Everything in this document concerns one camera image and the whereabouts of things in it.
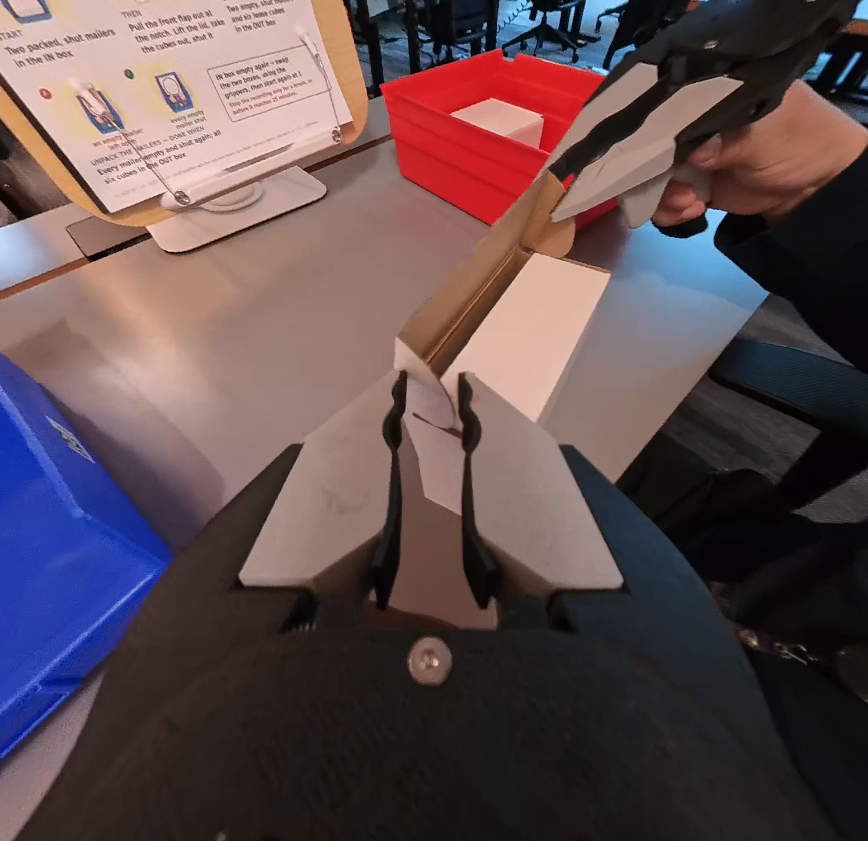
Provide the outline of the white cardboard box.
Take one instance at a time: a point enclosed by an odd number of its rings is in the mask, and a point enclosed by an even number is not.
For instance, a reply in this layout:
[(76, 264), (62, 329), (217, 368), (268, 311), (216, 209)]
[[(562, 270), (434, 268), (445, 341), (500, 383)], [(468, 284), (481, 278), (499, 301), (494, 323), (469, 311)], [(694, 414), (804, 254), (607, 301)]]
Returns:
[(544, 115), (497, 98), (488, 98), (450, 112), (454, 119), (540, 150)]
[(575, 222), (551, 218), (565, 193), (542, 170), (396, 336), (394, 368), (408, 374), (405, 424), (422, 491), (456, 514), (459, 375), (476, 375), (542, 423), (609, 282), (602, 269), (567, 258)]

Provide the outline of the row of black chairs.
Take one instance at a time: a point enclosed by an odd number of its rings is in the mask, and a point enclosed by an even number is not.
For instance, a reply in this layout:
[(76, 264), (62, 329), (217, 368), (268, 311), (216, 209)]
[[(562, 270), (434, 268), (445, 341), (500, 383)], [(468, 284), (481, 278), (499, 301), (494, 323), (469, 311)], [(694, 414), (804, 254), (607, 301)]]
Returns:
[(421, 0), (415, 57), (432, 68), (482, 52), (542, 56), (608, 69), (621, 52), (645, 44), (679, 20), (693, 0), (621, 0), (581, 28), (591, 0)]

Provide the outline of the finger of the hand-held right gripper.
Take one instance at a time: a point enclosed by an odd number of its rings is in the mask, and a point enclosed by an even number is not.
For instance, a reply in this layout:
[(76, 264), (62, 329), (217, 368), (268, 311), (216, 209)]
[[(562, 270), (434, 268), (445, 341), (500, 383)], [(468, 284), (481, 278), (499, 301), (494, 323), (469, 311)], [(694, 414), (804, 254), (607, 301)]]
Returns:
[(592, 163), (632, 137), (649, 115), (669, 96), (670, 62), (637, 62), (621, 76), (609, 76), (580, 111), (583, 121), (576, 141), (563, 138), (566, 149), (549, 171), (559, 180), (578, 178)]
[(650, 220), (675, 172), (678, 134), (741, 84), (729, 76), (715, 76), (683, 86), (665, 98), (635, 130), (577, 171), (551, 220), (577, 216), (613, 198), (627, 223)]

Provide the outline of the black badge reel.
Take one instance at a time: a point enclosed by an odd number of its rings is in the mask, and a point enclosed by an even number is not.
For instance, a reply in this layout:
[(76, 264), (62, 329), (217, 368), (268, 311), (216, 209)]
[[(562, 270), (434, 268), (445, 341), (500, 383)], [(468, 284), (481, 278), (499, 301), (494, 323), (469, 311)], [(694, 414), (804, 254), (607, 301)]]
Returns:
[(853, 688), (866, 686), (866, 643), (850, 643), (834, 650), (819, 650), (795, 640), (781, 639), (752, 630), (739, 623), (733, 623), (732, 630), (742, 645), (753, 651), (818, 668), (842, 681), (849, 681)]

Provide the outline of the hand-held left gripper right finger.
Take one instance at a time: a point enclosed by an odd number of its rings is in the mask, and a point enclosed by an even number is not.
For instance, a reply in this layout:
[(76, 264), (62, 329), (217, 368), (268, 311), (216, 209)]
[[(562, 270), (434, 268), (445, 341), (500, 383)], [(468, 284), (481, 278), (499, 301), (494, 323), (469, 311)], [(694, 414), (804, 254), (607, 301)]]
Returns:
[(462, 566), (479, 608), (624, 586), (556, 440), (475, 374), (458, 379)]

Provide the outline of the person's right hand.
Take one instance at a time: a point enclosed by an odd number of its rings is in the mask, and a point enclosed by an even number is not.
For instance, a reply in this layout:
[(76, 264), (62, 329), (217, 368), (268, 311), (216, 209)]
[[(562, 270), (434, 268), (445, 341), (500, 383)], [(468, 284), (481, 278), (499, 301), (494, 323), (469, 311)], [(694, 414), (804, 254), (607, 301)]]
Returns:
[(709, 202), (672, 179), (652, 222), (673, 228), (710, 208), (777, 221), (854, 163), (866, 145), (861, 124), (796, 81), (763, 119), (715, 135), (691, 154), (690, 165), (711, 177)]

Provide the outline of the blue plastic bin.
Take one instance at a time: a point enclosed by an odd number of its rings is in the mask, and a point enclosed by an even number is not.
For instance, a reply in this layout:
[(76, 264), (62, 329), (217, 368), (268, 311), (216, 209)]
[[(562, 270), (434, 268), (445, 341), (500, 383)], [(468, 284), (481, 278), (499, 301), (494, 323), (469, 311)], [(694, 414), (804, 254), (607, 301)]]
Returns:
[(2, 356), (2, 757), (111, 653), (171, 561), (49, 394)]

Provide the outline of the person's right forearm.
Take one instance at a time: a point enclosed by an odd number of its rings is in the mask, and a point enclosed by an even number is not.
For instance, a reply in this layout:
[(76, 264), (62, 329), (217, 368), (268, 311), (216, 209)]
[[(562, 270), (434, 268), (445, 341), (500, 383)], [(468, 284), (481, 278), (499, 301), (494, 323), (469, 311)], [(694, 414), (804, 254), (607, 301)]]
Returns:
[(782, 219), (726, 215), (714, 245), (867, 371), (867, 152)]

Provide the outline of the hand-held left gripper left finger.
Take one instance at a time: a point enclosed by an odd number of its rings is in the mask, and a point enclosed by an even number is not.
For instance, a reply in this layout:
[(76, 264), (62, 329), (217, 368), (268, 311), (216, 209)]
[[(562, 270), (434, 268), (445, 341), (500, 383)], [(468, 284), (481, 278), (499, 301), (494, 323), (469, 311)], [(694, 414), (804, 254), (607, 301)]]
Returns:
[(400, 562), (407, 373), (390, 371), (311, 432), (239, 572), (244, 587), (387, 608)]

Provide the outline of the red plastic bin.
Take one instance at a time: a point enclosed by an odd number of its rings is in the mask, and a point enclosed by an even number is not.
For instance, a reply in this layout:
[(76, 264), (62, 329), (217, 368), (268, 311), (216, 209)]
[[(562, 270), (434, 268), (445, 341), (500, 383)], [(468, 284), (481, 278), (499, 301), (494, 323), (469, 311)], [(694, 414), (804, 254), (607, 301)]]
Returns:
[[(536, 179), (605, 79), (539, 57), (485, 52), (382, 85), (400, 173), (492, 225)], [(490, 98), (543, 119), (527, 144), (452, 114)]]

